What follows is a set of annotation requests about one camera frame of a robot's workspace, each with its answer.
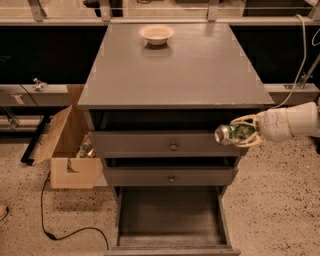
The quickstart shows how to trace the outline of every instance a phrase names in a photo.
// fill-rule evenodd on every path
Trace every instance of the open cardboard box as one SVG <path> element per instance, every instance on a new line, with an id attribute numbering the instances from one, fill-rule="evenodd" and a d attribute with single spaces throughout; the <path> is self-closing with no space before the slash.
<path id="1" fill-rule="evenodd" d="M 84 138 L 85 132 L 73 106 L 54 116 L 47 138 L 33 162 L 36 165 L 51 159 L 52 188 L 90 189 L 103 176 L 100 158 L 76 158 Z"/>

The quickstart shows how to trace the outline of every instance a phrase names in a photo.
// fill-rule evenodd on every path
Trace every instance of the floor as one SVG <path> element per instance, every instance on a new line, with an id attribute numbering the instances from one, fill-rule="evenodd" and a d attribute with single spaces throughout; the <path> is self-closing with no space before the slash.
<path id="1" fill-rule="evenodd" d="M 51 241 L 41 229 L 41 189 L 49 162 L 26 166 L 25 143 L 0 144 L 0 255 L 103 255 L 102 235 L 85 230 Z M 242 256 L 318 256 L 320 252 L 320 155 L 313 140 L 296 138 L 250 148 L 223 198 L 231 242 Z M 116 204 L 107 187 L 53 190 L 43 197 L 44 226 L 56 237 L 95 227 L 113 244 Z"/>

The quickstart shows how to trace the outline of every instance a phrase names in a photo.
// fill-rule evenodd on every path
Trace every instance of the white robotic arm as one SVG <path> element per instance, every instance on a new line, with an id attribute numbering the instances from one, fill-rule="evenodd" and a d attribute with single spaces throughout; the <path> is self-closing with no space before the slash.
<path id="1" fill-rule="evenodd" d="M 231 121 L 229 126 L 219 126 L 215 132 L 220 144 L 238 147 L 250 147 L 264 141 L 281 142 L 295 136 L 320 137 L 320 112 L 316 103 L 243 116 Z"/>

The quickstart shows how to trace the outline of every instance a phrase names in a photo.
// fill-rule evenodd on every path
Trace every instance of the drawer knob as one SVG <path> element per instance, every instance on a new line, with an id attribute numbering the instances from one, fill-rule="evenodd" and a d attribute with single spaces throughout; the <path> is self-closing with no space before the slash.
<path id="1" fill-rule="evenodd" d="M 169 181 L 170 183 L 174 183 L 174 182 L 175 182 L 175 179 L 174 179 L 173 176 L 169 176 L 168 181 Z"/>
<path id="2" fill-rule="evenodd" d="M 171 149 L 171 151 L 177 151 L 178 150 L 177 144 L 172 142 L 171 145 L 170 145 L 170 149 Z"/>

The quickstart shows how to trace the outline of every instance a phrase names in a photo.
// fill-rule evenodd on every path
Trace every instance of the bowl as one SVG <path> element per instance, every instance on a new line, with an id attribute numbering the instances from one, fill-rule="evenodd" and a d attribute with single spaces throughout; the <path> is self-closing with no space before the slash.
<path id="1" fill-rule="evenodd" d="M 147 25 L 142 27 L 139 33 L 149 44 L 163 45 L 174 34 L 174 30 L 167 25 Z"/>

